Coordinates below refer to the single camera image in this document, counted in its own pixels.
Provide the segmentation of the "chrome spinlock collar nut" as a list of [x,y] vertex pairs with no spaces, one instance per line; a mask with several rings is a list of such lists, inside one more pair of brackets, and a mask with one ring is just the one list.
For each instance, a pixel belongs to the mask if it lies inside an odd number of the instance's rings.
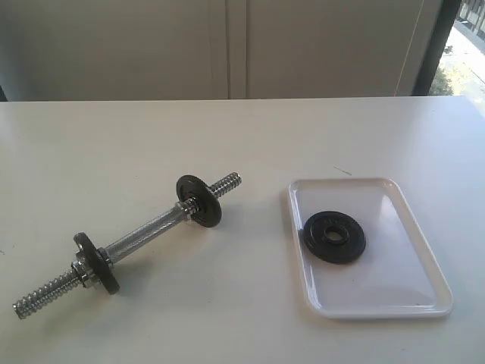
[[75,259],[71,263],[71,268],[75,271],[80,283],[84,288],[91,288],[94,281],[94,273],[85,259]]

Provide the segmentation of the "white plastic tray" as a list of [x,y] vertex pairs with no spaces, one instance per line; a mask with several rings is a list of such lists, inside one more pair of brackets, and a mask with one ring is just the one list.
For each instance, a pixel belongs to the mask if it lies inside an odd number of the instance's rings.
[[[308,307],[329,319],[448,315],[453,295],[399,186],[382,177],[300,179],[287,188],[300,286]],[[308,250],[304,225],[323,211],[362,227],[366,247],[347,264]]]

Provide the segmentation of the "black weight plate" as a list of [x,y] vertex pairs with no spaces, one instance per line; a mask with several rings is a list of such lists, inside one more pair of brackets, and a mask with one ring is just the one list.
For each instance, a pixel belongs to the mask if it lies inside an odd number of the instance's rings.
[[109,294],[119,291],[120,285],[113,276],[112,262],[104,248],[97,248],[84,232],[74,236],[74,242],[78,246],[81,256],[94,276],[102,283]]
[[313,214],[304,224],[303,242],[319,259],[331,264],[349,264],[365,251],[367,241],[361,225],[342,212]]

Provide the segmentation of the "dark window frame post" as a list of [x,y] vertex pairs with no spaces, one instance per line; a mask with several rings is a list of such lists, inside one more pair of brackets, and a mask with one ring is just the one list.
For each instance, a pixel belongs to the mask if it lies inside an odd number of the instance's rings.
[[459,0],[441,1],[411,96],[428,95],[461,3]]

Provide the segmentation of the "chrome threaded dumbbell bar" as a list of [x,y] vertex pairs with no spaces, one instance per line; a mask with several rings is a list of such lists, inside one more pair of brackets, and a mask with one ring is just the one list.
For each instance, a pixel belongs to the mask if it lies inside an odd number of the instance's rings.
[[[242,178],[240,174],[232,172],[216,182],[207,185],[219,202],[219,199],[223,195],[234,190],[241,183]],[[136,230],[129,232],[107,246],[96,247],[104,248],[108,253],[113,264],[111,270],[113,274],[115,264],[184,221],[193,220],[190,217],[189,207],[178,199],[174,207],[138,227]],[[75,259],[83,259],[78,246],[74,256]],[[94,281],[94,285],[102,285],[96,277],[94,277]],[[70,264],[69,269],[65,272],[14,302],[12,308],[19,319],[26,319],[78,286],[83,287]]]

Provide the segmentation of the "black weight plate far end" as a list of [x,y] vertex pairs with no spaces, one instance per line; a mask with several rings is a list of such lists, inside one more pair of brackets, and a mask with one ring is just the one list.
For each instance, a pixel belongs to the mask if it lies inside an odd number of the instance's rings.
[[206,228],[220,223],[221,205],[203,180],[191,174],[183,175],[176,183],[176,192],[179,201],[189,207],[193,221]]

